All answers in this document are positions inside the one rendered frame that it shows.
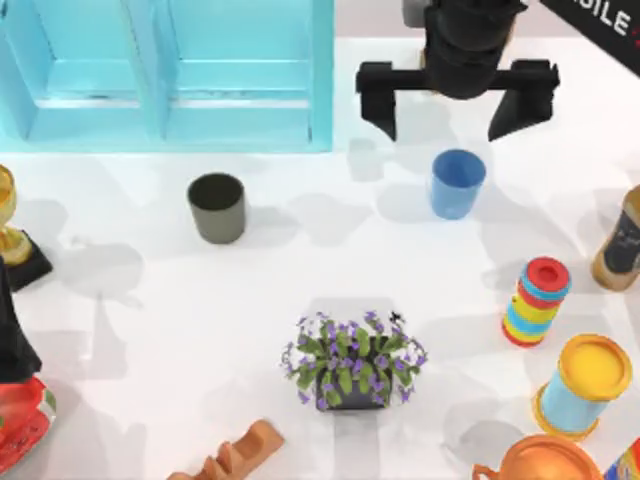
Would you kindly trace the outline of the blue cup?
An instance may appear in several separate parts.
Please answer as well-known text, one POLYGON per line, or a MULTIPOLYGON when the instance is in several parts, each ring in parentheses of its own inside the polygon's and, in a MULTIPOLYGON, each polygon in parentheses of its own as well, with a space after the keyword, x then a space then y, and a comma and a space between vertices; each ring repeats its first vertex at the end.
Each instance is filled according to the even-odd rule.
POLYGON ((465 217, 472 210, 486 177, 484 162, 473 152, 450 149, 432 163, 431 206, 447 220, 465 217))

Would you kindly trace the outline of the tan bottle with black label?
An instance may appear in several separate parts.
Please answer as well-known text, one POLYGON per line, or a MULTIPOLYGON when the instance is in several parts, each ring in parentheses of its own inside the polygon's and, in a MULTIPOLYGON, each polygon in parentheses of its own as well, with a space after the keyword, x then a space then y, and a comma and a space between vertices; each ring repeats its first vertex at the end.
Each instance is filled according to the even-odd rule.
POLYGON ((621 292, 640 276, 640 184, 624 197, 618 220, 591 263, 602 287, 621 292))

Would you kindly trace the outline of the olive grey cup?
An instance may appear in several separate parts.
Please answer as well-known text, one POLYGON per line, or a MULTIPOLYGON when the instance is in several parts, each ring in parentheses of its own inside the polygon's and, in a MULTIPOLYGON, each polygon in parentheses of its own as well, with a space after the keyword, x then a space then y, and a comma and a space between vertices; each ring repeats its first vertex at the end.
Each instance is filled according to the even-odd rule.
POLYGON ((246 227, 245 189, 233 175, 214 172, 196 178, 187 198, 200 236, 216 245, 238 240, 246 227))

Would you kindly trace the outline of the stack of coloured rings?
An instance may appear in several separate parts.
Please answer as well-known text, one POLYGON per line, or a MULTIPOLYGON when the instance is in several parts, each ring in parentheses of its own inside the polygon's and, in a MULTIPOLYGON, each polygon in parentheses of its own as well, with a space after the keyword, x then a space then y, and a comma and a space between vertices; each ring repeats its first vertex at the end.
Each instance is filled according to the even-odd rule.
POLYGON ((504 336, 523 348, 540 344, 570 288, 571 276, 562 262, 548 256, 530 260, 502 317, 504 336))

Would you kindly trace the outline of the light blue rack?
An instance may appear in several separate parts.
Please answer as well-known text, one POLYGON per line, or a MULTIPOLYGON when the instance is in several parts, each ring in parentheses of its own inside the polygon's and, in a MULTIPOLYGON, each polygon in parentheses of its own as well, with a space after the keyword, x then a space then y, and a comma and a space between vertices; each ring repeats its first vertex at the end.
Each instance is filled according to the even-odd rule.
POLYGON ((0 152, 332 146, 334 0, 0 0, 0 152))

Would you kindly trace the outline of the purple flower plant pot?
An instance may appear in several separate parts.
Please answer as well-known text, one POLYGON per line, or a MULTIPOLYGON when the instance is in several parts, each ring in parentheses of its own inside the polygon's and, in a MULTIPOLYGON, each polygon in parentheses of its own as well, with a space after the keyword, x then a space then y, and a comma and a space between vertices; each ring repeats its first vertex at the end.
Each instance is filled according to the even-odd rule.
POLYGON ((349 321, 318 311, 297 322, 280 365, 300 401, 320 411, 383 409, 394 396, 406 403, 428 353, 404 326, 394 310, 369 310, 349 321))

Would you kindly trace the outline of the yellow and blue can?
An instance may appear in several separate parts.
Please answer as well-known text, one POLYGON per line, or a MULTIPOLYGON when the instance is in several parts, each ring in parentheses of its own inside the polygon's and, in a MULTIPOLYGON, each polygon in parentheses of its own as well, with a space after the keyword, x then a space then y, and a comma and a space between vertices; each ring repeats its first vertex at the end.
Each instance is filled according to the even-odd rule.
POLYGON ((577 335, 564 345, 555 372, 536 392, 534 417, 544 432, 582 441, 631 381, 630 358, 616 342, 599 334, 577 335))

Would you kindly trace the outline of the copper trophy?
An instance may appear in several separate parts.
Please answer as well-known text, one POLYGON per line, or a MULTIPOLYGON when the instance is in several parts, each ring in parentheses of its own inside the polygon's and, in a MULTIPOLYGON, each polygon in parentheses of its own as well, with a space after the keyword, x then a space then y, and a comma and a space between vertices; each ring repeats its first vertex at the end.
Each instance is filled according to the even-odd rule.
POLYGON ((532 435, 512 445, 497 471, 475 464, 471 480, 604 480, 591 457, 574 443, 532 435))

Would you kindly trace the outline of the gold trophy with black base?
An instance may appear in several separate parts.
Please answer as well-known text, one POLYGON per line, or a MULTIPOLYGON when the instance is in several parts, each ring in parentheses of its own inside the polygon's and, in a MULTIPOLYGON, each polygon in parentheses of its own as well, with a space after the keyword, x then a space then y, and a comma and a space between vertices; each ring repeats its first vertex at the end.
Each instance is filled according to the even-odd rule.
POLYGON ((17 189, 13 174, 0 164, 0 256, 7 268, 8 283, 13 292, 53 270, 52 263, 27 232, 9 225, 16 206, 17 189))

